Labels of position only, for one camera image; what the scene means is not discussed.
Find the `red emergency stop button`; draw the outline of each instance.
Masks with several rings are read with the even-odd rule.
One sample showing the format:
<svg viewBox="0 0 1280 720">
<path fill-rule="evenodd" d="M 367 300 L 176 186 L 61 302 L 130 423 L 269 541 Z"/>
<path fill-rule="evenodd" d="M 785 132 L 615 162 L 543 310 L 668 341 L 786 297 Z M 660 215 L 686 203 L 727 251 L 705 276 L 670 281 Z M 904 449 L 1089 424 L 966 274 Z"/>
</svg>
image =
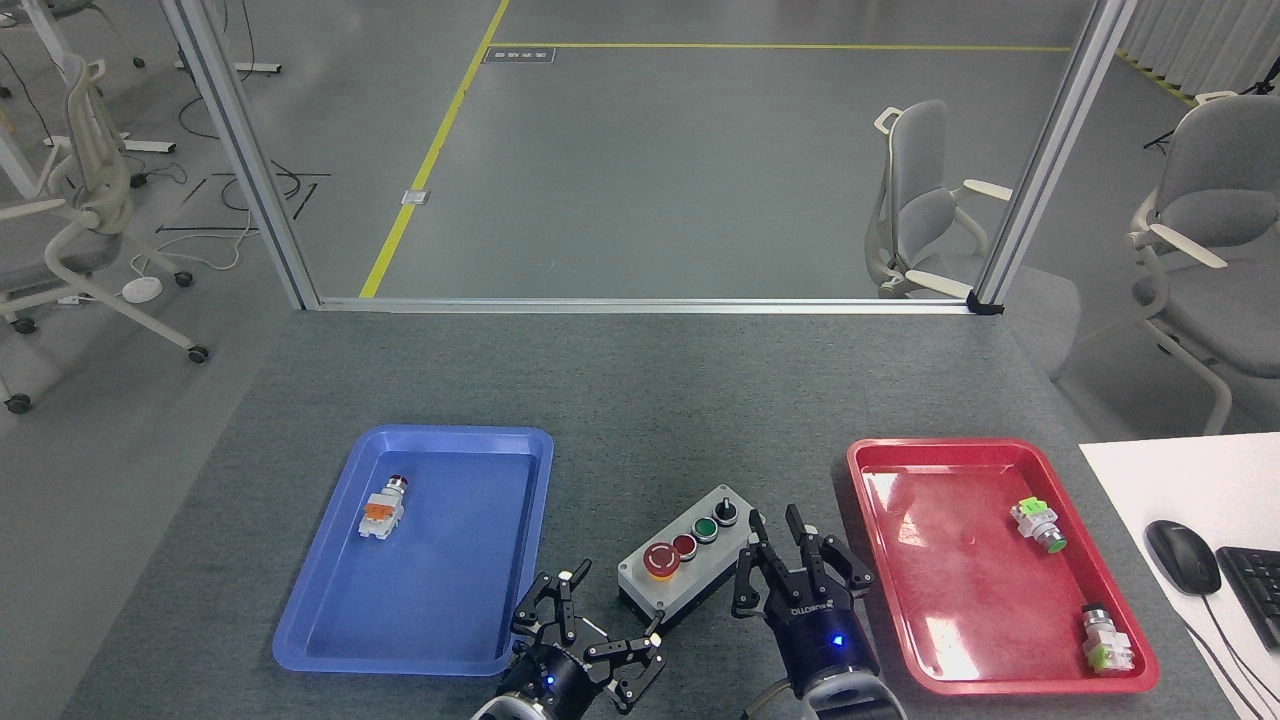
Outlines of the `red emergency stop button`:
<svg viewBox="0 0 1280 720">
<path fill-rule="evenodd" d="M 655 542 L 644 551 L 644 568 L 654 578 L 666 580 L 680 568 L 680 553 L 669 542 Z"/>
</svg>

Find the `tripod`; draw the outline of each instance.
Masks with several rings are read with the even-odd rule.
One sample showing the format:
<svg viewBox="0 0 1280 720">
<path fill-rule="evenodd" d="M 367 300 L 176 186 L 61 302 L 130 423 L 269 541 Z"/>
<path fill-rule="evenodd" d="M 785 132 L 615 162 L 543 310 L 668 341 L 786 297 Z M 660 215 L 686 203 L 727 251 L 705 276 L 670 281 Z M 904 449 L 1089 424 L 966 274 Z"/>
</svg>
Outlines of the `tripod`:
<svg viewBox="0 0 1280 720">
<path fill-rule="evenodd" d="M 1276 61 L 1271 65 L 1271 69 L 1267 70 L 1267 77 L 1244 88 L 1242 92 L 1239 92 L 1239 95 L 1268 95 L 1272 90 L 1276 88 L 1276 86 L 1272 83 L 1272 81 L 1276 79 L 1276 76 L 1280 76 L 1280 58 L 1276 58 Z M 1171 135 L 1174 135 L 1174 131 L 1169 131 L 1165 135 L 1157 137 L 1156 140 L 1152 140 L 1147 145 L 1143 145 L 1142 149 L 1146 150 L 1152 145 L 1157 147 L 1162 146 L 1169 142 L 1169 137 Z"/>
</svg>

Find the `green push button switch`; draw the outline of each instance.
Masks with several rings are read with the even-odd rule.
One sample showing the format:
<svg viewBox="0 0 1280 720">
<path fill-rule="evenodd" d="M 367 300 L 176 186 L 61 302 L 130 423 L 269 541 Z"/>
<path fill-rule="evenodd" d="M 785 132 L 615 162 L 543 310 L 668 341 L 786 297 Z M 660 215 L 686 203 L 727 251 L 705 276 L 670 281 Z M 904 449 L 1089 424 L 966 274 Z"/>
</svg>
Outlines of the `green push button switch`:
<svg viewBox="0 0 1280 720">
<path fill-rule="evenodd" d="M 719 525 L 716 520 L 710 518 L 699 518 L 694 520 L 694 538 L 700 543 L 708 543 L 716 539 L 719 534 Z"/>
</svg>

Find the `white round device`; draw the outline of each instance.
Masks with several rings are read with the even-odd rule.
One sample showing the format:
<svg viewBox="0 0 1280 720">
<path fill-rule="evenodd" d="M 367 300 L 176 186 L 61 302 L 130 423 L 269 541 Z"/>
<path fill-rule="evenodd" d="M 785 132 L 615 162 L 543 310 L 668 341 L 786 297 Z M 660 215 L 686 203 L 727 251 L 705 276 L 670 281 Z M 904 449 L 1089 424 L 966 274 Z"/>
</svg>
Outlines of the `white round device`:
<svg viewBox="0 0 1280 720">
<path fill-rule="evenodd" d="M 124 283 L 120 296 L 136 305 L 147 300 L 155 300 L 161 290 L 164 290 L 164 284 L 160 283 L 160 278 L 145 275 Z"/>
</svg>

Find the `gray table surface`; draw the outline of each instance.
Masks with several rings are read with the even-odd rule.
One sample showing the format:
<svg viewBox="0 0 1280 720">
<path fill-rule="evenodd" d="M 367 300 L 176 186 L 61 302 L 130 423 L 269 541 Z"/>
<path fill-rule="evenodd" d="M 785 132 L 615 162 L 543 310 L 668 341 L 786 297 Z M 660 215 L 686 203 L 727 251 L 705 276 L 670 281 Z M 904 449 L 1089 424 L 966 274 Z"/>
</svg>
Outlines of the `gray table surface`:
<svg viewBox="0 0 1280 720">
<path fill-rule="evenodd" d="M 809 523 L 841 534 L 842 510 L 856 516 L 844 466 L 854 441 L 1024 438 L 1053 462 L 1155 648 L 1161 680 L 1142 694 L 936 696 L 908 675 L 883 597 L 872 593 L 883 676 L 910 716 L 1230 716 L 1057 402 L 1001 318 L 298 313 L 65 715 L 470 716 L 497 678 L 301 674 L 271 659 L 275 624 L 352 443 L 371 427 L 413 423 L 550 433 L 538 566 L 591 557 L 579 611 L 618 634 L 640 625 L 617 600 L 612 565 L 718 483 L 776 518 L 795 502 Z M 865 544 L 856 523 L 847 530 L 851 544 Z M 727 588 L 664 648 L 669 665 L 636 717 L 737 717 L 783 675 L 763 621 L 730 618 Z M 796 708 L 785 694 L 760 716 L 795 717 Z M 589 712 L 609 716 L 603 698 Z"/>
</svg>

